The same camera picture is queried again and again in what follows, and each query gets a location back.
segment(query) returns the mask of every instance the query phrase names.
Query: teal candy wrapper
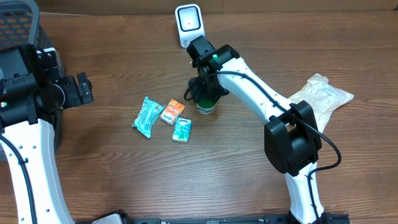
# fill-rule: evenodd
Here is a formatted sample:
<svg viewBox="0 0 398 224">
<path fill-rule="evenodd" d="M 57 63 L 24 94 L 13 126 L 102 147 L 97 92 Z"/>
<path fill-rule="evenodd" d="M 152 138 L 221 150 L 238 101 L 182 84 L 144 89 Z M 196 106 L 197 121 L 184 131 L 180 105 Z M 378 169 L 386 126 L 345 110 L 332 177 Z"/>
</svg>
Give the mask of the teal candy wrapper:
<svg viewBox="0 0 398 224">
<path fill-rule="evenodd" d="M 191 120 L 177 118 L 174 126 L 173 141 L 187 143 L 191 132 Z"/>
<path fill-rule="evenodd" d="M 136 127 L 139 132 L 150 138 L 152 127 L 164 108 L 165 106 L 148 99 L 148 96 L 146 96 L 132 127 Z"/>
</svg>

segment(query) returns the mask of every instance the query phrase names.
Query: wooden table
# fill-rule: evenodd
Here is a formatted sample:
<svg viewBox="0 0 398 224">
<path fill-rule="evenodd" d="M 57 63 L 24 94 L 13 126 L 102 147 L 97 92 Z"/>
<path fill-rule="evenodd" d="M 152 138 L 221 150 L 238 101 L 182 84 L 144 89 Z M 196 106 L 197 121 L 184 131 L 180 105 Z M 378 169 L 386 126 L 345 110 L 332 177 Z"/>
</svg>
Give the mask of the wooden table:
<svg viewBox="0 0 398 224">
<path fill-rule="evenodd" d="M 290 96 L 314 73 L 355 95 L 325 133 L 342 164 L 317 175 L 325 210 L 352 223 L 398 221 L 398 12 L 207 14 L 206 37 L 233 46 L 251 69 Z M 174 15 L 44 17 L 68 73 L 86 72 L 95 102 L 65 111 L 56 154 L 75 220 L 123 208 L 132 217 L 250 217 L 287 213 L 284 176 L 264 154 L 262 124 L 235 96 L 199 115 L 183 100 L 197 76 L 178 42 Z M 131 128 L 145 96 L 171 98 L 193 122 L 188 144 L 155 123 L 148 140 Z M 321 166 L 335 162 L 326 143 Z M 0 223 L 17 223 L 7 163 L 0 164 Z"/>
</svg>

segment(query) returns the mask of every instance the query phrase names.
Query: black cable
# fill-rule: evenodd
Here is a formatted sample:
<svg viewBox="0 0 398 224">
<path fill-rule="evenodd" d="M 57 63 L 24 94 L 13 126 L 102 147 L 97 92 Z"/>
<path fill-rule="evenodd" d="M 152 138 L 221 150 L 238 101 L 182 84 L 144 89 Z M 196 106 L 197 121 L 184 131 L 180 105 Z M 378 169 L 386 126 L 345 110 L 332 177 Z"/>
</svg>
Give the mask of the black cable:
<svg viewBox="0 0 398 224">
<path fill-rule="evenodd" d="M 26 161 L 22 158 L 22 156 L 18 152 L 17 148 L 10 141 L 8 141 L 8 139 L 6 137 L 4 137 L 2 134 L 0 134 L 0 140 L 2 140 L 11 149 L 11 151 L 17 157 L 19 165 L 21 166 L 22 173 L 24 174 L 24 178 L 25 178 L 27 195 L 29 198 L 29 207 L 30 207 L 30 215 L 32 216 L 32 224 L 37 224 L 36 207 L 35 207 L 35 202 L 34 202 L 34 197 L 33 197 L 32 184 L 30 182 L 29 173 L 27 172 L 27 169 L 26 169 L 26 165 L 25 165 Z"/>
<path fill-rule="evenodd" d="M 202 83 L 203 83 L 203 81 L 202 81 L 201 79 L 199 79 L 199 78 L 196 80 L 196 82 L 192 83 L 192 84 L 188 87 L 188 89 L 185 91 L 184 100 L 186 100 L 186 101 L 192 100 L 192 98 L 193 98 L 192 95 L 191 95 L 191 97 L 187 98 L 188 93 L 189 93 L 190 91 L 192 91 L 193 87 L 199 86 L 199 85 L 201 85 Z M 203 94 L 203 92 L 200 92 L 198 97 L 200 98 L 200 97 L 202 96 L 202 94 Z"/>
<path fill-rule="evenodd" d="M 215 72 L 215 73 L 211 73 L 206 75 L 207 77 L 210 76 L 216 76 L 216 75 L 237 75 L 240 77 L 243 77 L 247 80 L 249 80 L 250 82 L 252 82 L 258 89 L 260 89 L 262 91 L 262 93 L 269 99 L 269 101 L 271 103 L 273 103 L 276 107 L 278 107 L 278 109 L 280 109 L 283 112 L 287 112 L 287 109 L 285 109 L 283 106 L 281 106 L 278 101 L 276 101 L 275 99 L 273 99 L 273 97 L 270 96 L 270 94 L 268 94 L 268 92 L 266 92 L 265 89 L 263 89 L 263 87 L 258 84 L 258 82 L 256 82 L 254 79 L 252 79 L 250 76 L 244 74 L 244 73 L 240 73 L 240 72 L 233 72 L 233 71 L 219 71 L 219 72 Z M 185 92 L 185 96 L 184 98 L 186 98 L 188 92 L 190 91 L 191 88 L 188 88 L 187 91 Z M 287 113 L 289 116 L 291 116 L 296 122 L 306 126 L 308 129 L 310 129 L 312 132 L 314 132 L 316 135 L 318 135 L 319 137 L 321 137 L 323 140 L 325 140 L 335 151 L 337 154 L 337 162 L 335 162 L 333 165 L 330 166 L 325 166 L 325 167 L 320 167 L 320 168 L 316 168 L 314 170 L 311 170 L 308 175 L 307 175 L 307 180 L 308 180 L 308 186 L 310 188 L 310 197 L 311 197 L 311 202 L 312 202 L 312 207 L 314 209 L 315 212 L 315 216 L 317 218 L 317 223 L 320 223 L 319 220 L 319 215 L 318 215 L 318 210 L 317 210 L 317 206 L 315 205 L 315 200 L 313 197 L 313 192 L 312 192 L 312 187 L 311 187 L 311 175 L 314 174 L 315 172 L 321 171 L 321 170 L 327 170 L 327 169 L 332 169 L 335 168 L 336 166 L 338 166 L 341 162 L 341 153 L 338 150 L 337 146 L 330 140 L 328 139 L 324 134 L 322 134 L 321 132 L 319 132 L 318 130 L 316 130 L 315 128 L 311 127 L 309 124 L 307 124 L 306 122 L 304 122 L 303 120 L 301 120 L 300 118 L 298 118 L 296 115 L 292 114 L 292 113 Z"/>
</svg>

